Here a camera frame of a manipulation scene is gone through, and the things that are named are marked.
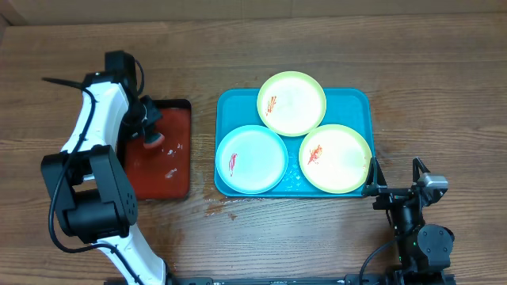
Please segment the dark sponge with red base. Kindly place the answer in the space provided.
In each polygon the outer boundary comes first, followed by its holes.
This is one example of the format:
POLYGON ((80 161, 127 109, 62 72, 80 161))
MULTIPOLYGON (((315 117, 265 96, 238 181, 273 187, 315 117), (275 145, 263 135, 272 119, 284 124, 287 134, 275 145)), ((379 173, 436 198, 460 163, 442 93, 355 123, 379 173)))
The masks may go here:
POLYGON ((147 150, 154 149, 163 144, 165 136, 160 132, 148 131, 144 134, 143 147, 147 150))

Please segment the light blue plate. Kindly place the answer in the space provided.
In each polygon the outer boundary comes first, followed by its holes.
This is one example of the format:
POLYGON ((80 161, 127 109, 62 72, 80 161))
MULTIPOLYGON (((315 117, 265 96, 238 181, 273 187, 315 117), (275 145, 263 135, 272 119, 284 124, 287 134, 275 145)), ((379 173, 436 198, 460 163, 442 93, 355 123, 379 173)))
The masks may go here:
POLYGON ((267 127, 245 125, 225 135, 215 153, 215 168, 228 188, 247 195, 279 184, 288 167, 281 137, 267 127))

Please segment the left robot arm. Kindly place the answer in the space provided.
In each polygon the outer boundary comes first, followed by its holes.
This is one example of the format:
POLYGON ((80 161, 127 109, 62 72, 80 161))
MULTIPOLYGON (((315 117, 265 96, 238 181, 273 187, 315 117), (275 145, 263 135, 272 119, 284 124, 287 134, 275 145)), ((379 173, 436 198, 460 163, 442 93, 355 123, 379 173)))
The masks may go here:
POLYGON ((51 198, 48 232, 65 253, 102 251, 126 284, 169 284, 166 262, 148 245, 137 225, 134 189, 116 156, 125 117, 139 123, 136 72, 125 69, 87 74, 83 82, 53 78, 78 89, 82 109, 73 133, 40 170, 51 198))

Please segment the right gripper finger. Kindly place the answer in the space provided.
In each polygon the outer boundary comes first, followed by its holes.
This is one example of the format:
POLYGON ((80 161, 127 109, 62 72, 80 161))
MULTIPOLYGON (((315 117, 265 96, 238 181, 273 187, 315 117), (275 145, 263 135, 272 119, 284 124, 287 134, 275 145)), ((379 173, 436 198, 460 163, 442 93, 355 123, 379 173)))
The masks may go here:
POLYGON ((387 188, 387 182, 376 157, 372 157, 370 160, 370 166, 368 168, 368 175, 364 183, 364 187, 387 188))
POLYGON ((424 173, 429 173, 429 169, 425 166, 422 160, 419 157, 415 157, 412 161, 412 178, 413 182, 417 183, 420 179, 421 175, 424 173))

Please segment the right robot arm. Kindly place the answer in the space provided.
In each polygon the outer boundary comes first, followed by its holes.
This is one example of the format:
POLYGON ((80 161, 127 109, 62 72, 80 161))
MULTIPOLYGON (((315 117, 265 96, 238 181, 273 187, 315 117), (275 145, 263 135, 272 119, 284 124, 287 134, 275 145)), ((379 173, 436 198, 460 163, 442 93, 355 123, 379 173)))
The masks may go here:
POLYGON ((431 173, 420 158, 412 162, 412 185, 390 188, 379 166, 372 158, 363 196, 374 196, 372 207, 386 213, 394 239, 371 253, 361 266, 359 284, 454 284, 455 276, 444 273, 451 265, 455 235, 444 226, 428 224, 423 208, 440 201, 448 190, 448 180, 431 173), (370 261, 383 250, 396 246, 400 264, 382 275, 366 277, 370 261))

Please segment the green plate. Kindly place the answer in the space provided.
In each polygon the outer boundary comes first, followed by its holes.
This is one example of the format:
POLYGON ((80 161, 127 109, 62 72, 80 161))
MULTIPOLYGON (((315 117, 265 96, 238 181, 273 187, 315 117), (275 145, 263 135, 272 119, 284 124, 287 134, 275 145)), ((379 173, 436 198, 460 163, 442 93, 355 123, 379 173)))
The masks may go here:
POLYGON ((299 167, 317 189, 330 194, 353 192, 364 184, 372 151, 351 127, 327 124, 308 133, 299 148, 299 167))
POLYGON ((284 71, 270 77, 257 95, 262 123, 279 135, 298 137, 315 129, 326 114, 326 95, 310 75, 284 71))

